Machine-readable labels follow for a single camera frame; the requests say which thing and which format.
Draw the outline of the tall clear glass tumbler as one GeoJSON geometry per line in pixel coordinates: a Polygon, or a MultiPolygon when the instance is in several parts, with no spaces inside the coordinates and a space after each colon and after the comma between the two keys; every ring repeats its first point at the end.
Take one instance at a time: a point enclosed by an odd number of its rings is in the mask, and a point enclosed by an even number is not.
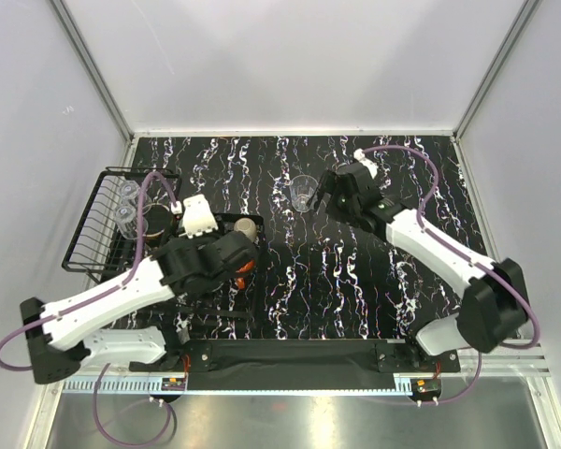
{"type": "Polygon", "coordinates": [[[291,204],[300,213],[309,210],[308,202],[314,195],[318,182],[309,175],[298,175],[289,183],[291,204]]]}

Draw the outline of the orange black mug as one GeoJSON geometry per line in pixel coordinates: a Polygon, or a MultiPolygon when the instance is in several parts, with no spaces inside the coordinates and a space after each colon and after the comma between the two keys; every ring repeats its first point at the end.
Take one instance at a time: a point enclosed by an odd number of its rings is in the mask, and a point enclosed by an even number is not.
{"type": "Polygon", "coordinates": [[[255,261],[252,260],[237,272],[237,276],[235,278],[235,285],[238,290],[243,290],[246,287],[245,279],[252,273],[254,267],[255,267],[255,261]]]}

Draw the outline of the black mug red inside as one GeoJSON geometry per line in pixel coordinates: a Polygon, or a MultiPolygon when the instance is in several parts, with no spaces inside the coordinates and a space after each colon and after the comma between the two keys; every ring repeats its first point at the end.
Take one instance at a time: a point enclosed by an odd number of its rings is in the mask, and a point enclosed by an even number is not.
{"type": "Polygon", "coordinates": [[[147,222],[145,238],[152,248],[167,242],[172,233],[175,216],[164,204],[152,204],[144,215],[147,222]]]}

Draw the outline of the small beige mug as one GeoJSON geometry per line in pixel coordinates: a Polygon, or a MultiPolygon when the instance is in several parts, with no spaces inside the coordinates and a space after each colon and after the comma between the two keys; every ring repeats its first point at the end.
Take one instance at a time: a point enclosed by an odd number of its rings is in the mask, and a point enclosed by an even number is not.
{"type": "Polygon", "coordinates": [[[233,230],[245,235],[251,242],[255,242],[257,238],[257,227],[251,218],[242,217],[235,221],[233,230]]]}

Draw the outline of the small clear glass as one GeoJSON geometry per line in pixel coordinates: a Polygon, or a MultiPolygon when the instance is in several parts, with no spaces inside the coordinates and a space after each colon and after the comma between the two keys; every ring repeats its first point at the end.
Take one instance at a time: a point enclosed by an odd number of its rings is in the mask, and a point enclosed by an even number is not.
{"type": "Polygon", "coordinates": [[[124,181],[119,187],[119,203],[137,208],[141,188],[136,181],[124,181]]]}
{"type": "Polygon", "coordinates": [[[137,240],[139,236],[137,226],[139,224],[142,224],[141,235],[143,237],[146,236],[149,227],[146,218],[144,216],[138,217],[137,209],[127,205],[119,205],[116,208],[114,221],[121,235],[128,240],[137,240]]]}

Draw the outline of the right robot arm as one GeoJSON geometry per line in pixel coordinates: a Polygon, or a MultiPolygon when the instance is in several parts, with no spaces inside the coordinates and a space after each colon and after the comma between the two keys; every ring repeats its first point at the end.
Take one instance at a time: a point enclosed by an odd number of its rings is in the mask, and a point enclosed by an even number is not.
{"type": "Polygon", "coordinates": [[[438,230],[399,197],[382,194],[376,174],[373,164],[363,162],[326,170],[308,204],[318,209],[326,199],[331,219],[409,253],[460,297],[457,312],[413,331],[406,363],[426,371],[446,352],[492,352],[529,321],[521,267],[511,259],[496,262],[438,230]]]}

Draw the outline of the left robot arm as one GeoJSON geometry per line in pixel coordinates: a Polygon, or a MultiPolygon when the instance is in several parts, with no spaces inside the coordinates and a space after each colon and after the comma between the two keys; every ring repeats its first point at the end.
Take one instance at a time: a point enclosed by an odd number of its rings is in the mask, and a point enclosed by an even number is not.
{"type": "Polygon", "coordinates": [[[20,305],[36,384],[75,374],[96,356],[92,335],[105,325],[152,304],[186,294],[202,296],[247,275],[258,249],[244,233],[175,238],[123,274],[75,296],[20,305]]]}

